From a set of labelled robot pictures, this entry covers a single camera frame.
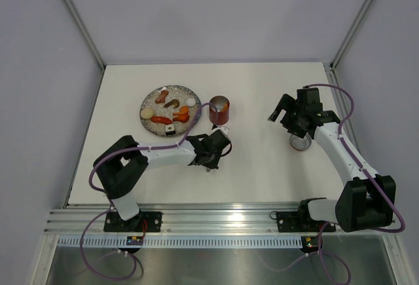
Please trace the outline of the red cylindrical tin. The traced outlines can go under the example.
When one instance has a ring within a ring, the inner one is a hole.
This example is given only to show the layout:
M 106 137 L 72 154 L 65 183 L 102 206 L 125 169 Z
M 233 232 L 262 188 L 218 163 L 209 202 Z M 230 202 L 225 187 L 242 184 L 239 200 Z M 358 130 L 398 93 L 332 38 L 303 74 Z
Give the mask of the red cylindrical tin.
M 229 104 L 229 109 L 225 112 L 218 112 L 217 109 L 221 108 L 224 103 Z M 229 111 L 230 111 L 230 101 L 225 96 L 214 96 L 209 101 L 209 119 L 212 124 L 221 126 L 228 122 L 229 120 Z

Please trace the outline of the brown chicken leg toy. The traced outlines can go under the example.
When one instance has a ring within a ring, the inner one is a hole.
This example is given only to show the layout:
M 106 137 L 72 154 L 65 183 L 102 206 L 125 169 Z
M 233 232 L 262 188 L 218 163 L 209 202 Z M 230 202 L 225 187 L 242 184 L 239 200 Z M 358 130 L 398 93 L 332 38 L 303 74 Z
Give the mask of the brown chicken leg toy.
M 166 102 L 166 97 L 169 94 L 167 90 L 161 90 L 160 94 L 156 97 L 155 103 L 156 104 L 163 104 Z

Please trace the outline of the beige dumpling toy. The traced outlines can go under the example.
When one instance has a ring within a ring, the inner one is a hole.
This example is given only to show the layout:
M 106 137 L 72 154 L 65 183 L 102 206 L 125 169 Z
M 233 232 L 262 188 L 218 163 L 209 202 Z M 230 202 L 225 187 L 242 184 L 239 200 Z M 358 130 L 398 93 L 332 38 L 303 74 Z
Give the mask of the beige dumpling toy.
M 140 117 L 142 119 L 150 119 L 155 115 L 155 112 L 152 108 L 144 108 L 140 111 Z

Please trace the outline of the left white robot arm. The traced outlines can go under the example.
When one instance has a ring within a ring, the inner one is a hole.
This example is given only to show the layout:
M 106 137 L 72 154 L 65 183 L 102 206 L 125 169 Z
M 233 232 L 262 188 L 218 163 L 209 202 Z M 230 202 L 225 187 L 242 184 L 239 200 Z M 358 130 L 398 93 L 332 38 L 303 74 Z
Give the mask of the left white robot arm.
M 214 126 L 209 135 L 187 136 L 171 145 L 141 145 L 132 136 L 123 136 L 96 159 L 89 183 L 97 175 L 119 215 L 118 223 L 135 231 L 141 225 L 141 210 L 133 189 L 143 173 L 172 165 L 217 169 L 220 159 L 231 152 L 229 132 L 225 126 Z

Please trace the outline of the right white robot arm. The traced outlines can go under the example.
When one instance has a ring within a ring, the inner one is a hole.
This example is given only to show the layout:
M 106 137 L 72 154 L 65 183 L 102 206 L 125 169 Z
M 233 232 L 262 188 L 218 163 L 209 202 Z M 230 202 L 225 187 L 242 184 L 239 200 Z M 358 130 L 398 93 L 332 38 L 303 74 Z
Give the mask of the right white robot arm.
M 302 200 L 296 212 L 284 216 L 278 212 L 278 230 L 283 225 L 314 231 L 325 222 L 345 232 L 366 229 L 383 230 L 392 224 L 395 212 L 396 183 L 382 176 L 361 156 L 343 131 L 344 120 L 324 110 L 318 85 L 297 90 L 293 98 L 284 94 L 268 120 L 279 120 L 290 135 L 289 143 L 297 151 L 306 151 L 316 142 L 326 153 L 341 180 L 343 190 L 337 200 Z

